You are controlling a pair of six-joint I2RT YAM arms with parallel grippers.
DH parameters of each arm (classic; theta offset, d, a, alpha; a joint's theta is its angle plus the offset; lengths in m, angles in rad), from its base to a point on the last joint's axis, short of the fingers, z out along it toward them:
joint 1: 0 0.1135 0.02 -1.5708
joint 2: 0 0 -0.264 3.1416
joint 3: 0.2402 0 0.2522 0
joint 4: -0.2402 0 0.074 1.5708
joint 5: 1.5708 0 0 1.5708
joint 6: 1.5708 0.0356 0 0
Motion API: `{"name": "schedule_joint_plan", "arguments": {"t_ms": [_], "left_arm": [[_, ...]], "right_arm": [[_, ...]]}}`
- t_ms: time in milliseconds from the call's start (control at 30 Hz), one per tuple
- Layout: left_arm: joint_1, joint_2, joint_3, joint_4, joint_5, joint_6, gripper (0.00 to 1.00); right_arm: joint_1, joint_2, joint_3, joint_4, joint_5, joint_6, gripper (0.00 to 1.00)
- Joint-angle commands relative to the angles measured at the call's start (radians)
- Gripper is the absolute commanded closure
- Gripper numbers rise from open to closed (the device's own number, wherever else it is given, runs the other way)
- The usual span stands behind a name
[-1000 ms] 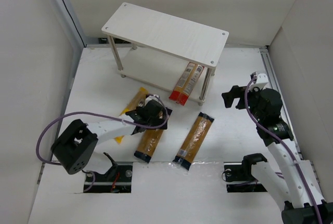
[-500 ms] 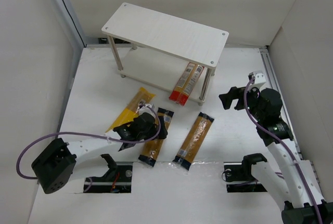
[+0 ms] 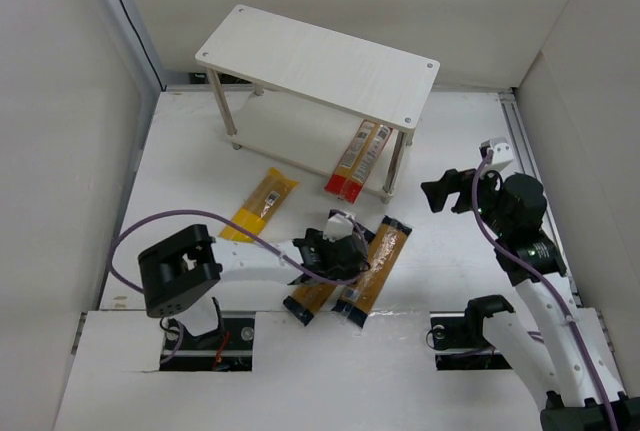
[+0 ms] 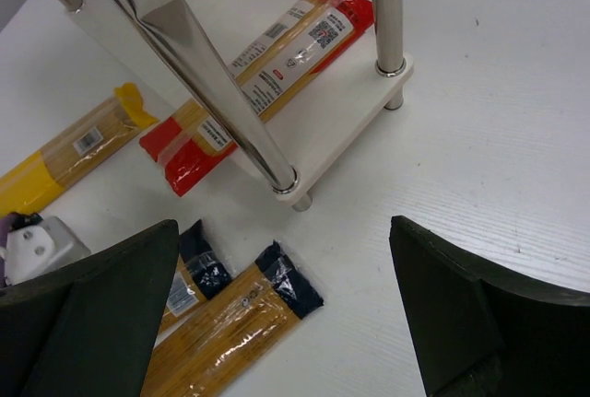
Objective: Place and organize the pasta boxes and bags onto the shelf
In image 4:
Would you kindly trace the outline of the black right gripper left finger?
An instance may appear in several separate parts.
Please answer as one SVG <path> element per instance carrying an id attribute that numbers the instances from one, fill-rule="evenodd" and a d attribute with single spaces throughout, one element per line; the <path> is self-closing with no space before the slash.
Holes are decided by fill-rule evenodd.
<path id="1" fill-rule="evenodd" d="M 179 255 L 166 219 L 1 291 L 4 396 L 137 396 Z"/>

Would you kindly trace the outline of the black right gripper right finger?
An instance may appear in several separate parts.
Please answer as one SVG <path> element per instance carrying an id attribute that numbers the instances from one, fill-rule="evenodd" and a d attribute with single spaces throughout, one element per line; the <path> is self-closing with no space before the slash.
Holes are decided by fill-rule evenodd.
<path id="1" fill-rule="evenodd" d="M 390 248 L 429 396 L 586 396 L 589 295 L 391 220 Z"/>

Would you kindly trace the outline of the blue-ended spaghetti bag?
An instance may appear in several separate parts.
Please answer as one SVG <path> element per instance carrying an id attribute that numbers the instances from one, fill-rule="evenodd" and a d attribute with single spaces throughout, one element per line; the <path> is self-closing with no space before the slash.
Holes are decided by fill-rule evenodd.
<path id="1" fill-rule="evenodd" d="M 197 220 L 180 235 L 179 258 L 159 334 L 211 300 L 232 280 L 232 274 L 207 240 L 203 221 Z"/>
<path id="2" fill-rule="evenodd" d="M 324 300 L 277 241 L 153 351 L 144 396 L 219 396 Z"/>

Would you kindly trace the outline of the yellow spaghetti bag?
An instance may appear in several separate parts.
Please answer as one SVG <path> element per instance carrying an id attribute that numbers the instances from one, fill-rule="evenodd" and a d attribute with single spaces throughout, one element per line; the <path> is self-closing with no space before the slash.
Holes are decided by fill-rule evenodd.
<path id="1" fill-rule="evenodd" d="M 157 121 L 136 84 L 122 84 L 1 178 L 1 215 L 39 213 Z"/>

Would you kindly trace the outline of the red spaghetti bag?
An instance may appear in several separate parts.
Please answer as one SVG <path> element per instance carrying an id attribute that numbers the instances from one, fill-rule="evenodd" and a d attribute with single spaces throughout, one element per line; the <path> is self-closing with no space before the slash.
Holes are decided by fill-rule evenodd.
<path id="1" fill-rule="evenodd" d="M 299 0 L 228 68 L 262 122 L 350 47 L 374 21 L 371 0 Z M 194 99 L 145 135 L 140 145 L 183 196 L 236 149 Z"/>

